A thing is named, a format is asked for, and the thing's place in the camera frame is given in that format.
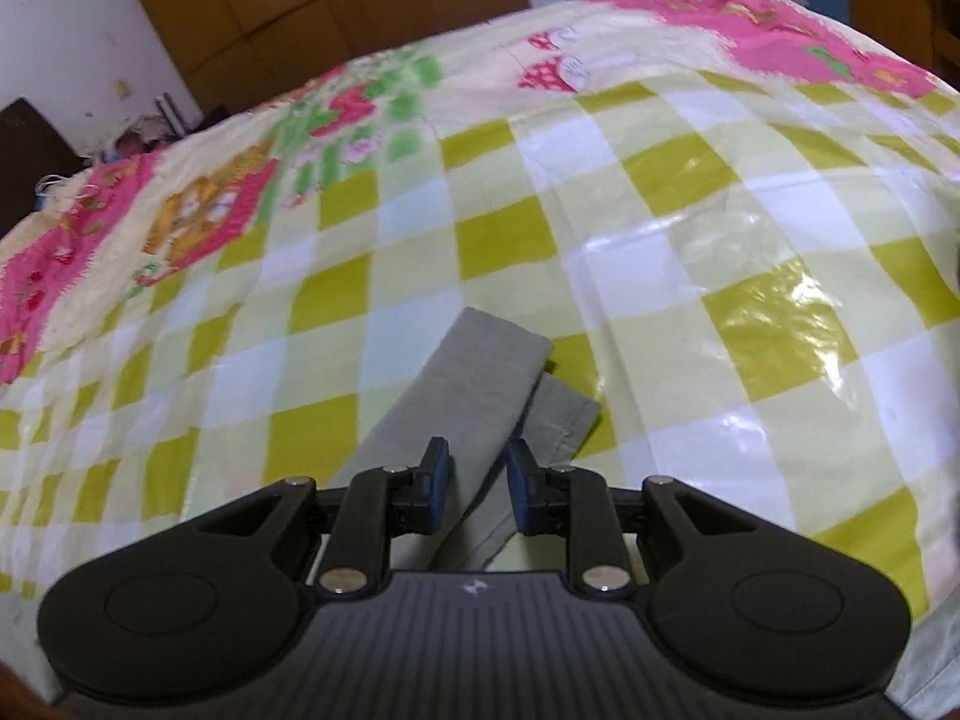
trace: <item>bed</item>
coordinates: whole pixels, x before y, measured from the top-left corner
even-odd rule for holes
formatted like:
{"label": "bed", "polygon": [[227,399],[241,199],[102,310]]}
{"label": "bed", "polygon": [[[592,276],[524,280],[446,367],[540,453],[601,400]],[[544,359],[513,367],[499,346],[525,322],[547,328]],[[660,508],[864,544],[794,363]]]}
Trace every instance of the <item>bed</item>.
{"label": "bed", "polygon": [[[682,478],[955,627],[958,138],[957,93],[789,1],[579,0],[76,176],[0,242],[0,659],[55,693],[45,589],[323,485],[464,306],[551,338],[611,484]],[[936,717],[955,653],[917,640]]]}

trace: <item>green checkered pattern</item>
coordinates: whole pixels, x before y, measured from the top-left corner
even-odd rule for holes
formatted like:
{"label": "green checkered pattern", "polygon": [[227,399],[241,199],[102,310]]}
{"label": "green checkered pattern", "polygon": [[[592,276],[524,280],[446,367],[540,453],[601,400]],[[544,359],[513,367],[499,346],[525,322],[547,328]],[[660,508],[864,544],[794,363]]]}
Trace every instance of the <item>green checkered pattern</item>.
{"label": "green checkered pattern", "polygon": [[439,139],[405,118],[415,151],[35,359],[0,401],[0,589],[323,485],[473,306],[553,338],[555,374],[602,400],[581,461],[611,483],[678,476],[939,602],[957,98],[689,71],[531,100]]}

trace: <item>metal pin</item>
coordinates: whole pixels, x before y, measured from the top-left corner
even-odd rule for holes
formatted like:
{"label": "metal pin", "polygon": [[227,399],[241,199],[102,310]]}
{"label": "metal pin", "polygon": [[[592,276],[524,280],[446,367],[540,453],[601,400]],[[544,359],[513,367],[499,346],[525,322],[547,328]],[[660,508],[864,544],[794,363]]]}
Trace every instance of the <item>metal pin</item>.
{"label": "metal pin", "polygon": [[600,592],[613,592],[630,584],[630,574],[615,565],[594,565],[584,571],[584,584]]}
{"label": "metal pin", "polygon": [[320,577],[320,587],[337,595],[357,592],[366,586],[367,575],[356,568],[331,568]]}

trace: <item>wooden table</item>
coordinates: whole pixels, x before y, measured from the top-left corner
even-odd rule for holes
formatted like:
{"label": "wooden table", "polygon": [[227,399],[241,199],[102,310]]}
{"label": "wooden table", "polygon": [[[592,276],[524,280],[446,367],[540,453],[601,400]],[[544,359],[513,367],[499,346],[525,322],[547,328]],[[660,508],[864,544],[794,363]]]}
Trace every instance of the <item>wooden table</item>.
{"label": "wooden table", "polygon": [[960,82],[960,0],[850,0],[850,18],[904,59]]}

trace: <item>folded gray cloth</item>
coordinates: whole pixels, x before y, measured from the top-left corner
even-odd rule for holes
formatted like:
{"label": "folded gray cloth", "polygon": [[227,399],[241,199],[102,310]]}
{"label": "folded gray cloth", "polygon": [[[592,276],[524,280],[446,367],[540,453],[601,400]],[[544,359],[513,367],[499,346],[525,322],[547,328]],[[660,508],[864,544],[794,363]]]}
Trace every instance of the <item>folded gray cloth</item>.
{"label": "folded gray cloth", "polygon": [[416,466],[433,436],[450,445],[443,525],[433,536],[401,536],[394,568],[480,568],[517,531],[500,450],[517,433],[540,464],[570,461],[600,407],[552,376],[552,344],[504,319],[465,309],[424,370],[374,427],[330,485],[361,471]]}

